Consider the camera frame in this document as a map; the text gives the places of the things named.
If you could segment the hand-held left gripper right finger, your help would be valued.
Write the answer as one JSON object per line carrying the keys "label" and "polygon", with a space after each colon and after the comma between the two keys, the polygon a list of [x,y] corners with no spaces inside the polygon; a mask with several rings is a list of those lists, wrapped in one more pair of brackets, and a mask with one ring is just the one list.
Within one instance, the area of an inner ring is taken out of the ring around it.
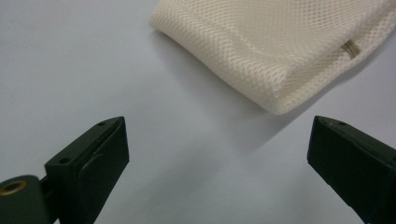
{"label": "hand-held left gripper right finger", "polygon": [[307,161],[365,224],[396,224],[396,149],[316,116]]}

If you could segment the cream mesh laundry bag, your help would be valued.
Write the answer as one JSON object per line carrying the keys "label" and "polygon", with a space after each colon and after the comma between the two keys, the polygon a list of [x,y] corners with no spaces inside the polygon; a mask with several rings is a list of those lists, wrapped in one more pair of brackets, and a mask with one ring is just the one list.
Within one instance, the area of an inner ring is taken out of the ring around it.
{"label": "cream mesh laundry bag", "polygon": [[160,0],[149,24],[280,115],[377,49],[396,0]]}

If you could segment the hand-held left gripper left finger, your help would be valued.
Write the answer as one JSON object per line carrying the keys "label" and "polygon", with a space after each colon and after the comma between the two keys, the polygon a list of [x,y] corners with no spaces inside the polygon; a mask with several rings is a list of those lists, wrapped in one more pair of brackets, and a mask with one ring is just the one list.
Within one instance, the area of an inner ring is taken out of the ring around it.
{"label": "hand-held left gripper left finger", "polygon": [[125,119],[101,121],[45,164],[62,224],[93,224],[129,162]]}

